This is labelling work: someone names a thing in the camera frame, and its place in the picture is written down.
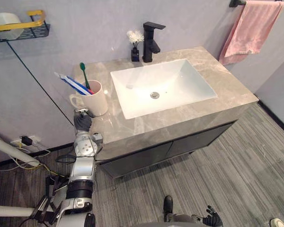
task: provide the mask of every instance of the green toothbrush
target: green toothbrush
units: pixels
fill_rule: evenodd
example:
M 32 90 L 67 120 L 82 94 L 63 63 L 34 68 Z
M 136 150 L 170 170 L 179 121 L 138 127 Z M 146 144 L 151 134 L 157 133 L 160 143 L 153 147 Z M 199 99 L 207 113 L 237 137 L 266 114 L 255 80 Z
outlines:
M 86 75 L 85 75 L 85 65 L 84 65 L 83 62 L 80 62 L 80 69 L 83 71 L 83 74 L 84 74 L 86 88 L 90 89 L 89 82 L 87 81 L 87 78 L 86 78 Z

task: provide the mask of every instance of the electrical outlet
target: electrical outlet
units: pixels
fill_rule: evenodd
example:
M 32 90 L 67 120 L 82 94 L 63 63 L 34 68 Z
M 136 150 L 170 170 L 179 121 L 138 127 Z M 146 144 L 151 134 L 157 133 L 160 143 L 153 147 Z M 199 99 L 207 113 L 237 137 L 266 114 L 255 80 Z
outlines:
M 39 143 L 41 141 L 41 139 L 37 136 L 29 136 L 29 138 L 33 141 L 33 143 Z M 10 142 L 12 145 L 14 145 L 15 147 L 27 147 L 27 145 L 25 145 L 24 143 L 21 143 L 21 138 L 18 140 L 14 140 L 12 142 Z

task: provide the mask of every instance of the faucet handle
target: faucet handle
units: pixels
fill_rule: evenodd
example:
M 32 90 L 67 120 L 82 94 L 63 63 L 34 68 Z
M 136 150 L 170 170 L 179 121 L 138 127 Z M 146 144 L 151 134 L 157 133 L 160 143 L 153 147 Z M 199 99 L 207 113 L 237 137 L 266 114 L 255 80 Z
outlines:
M 143 24 L 144 30 L 145 31 L 153 31 L 155 28 L 157 29 L 164 29 L 166 26 L 164 25 L 160 25 L 160 24 L 156 24 L 156 23 L 152 23 L 152 22 L 146 22 Z

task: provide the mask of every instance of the white mug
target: white mug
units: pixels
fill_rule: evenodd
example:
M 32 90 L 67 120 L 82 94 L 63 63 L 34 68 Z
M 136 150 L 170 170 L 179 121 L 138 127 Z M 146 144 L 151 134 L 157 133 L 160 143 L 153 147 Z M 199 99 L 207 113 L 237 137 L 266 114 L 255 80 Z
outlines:
M 70 101 L 71 104 L 77 108 L 88 108 L 91 113 L 97 117 L 102 116 L 108 110 L 107 101 L 103 93 L 102 85 L 99 81 L 88 80 L 90 89 L 94 92 L 93 95 L 80 95 L 80 94 L 71 94 Z

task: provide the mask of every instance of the white artificial flower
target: white artificial flower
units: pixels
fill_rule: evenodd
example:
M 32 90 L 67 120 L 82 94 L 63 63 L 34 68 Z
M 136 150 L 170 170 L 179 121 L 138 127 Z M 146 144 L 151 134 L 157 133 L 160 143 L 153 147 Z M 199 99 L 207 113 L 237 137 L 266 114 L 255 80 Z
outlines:
M 138 43 L 144 41 L 144 36 L 139 30 L 135 30 L 134 32 L 132 30 L 129 30 L 126 34 L 129 38 L 129 42 L 131 43 Z
M 137 42 L 143 42 L 144 41 L 144 36 L 139 30 L 135 30 L 134 32 L 136 34 Z

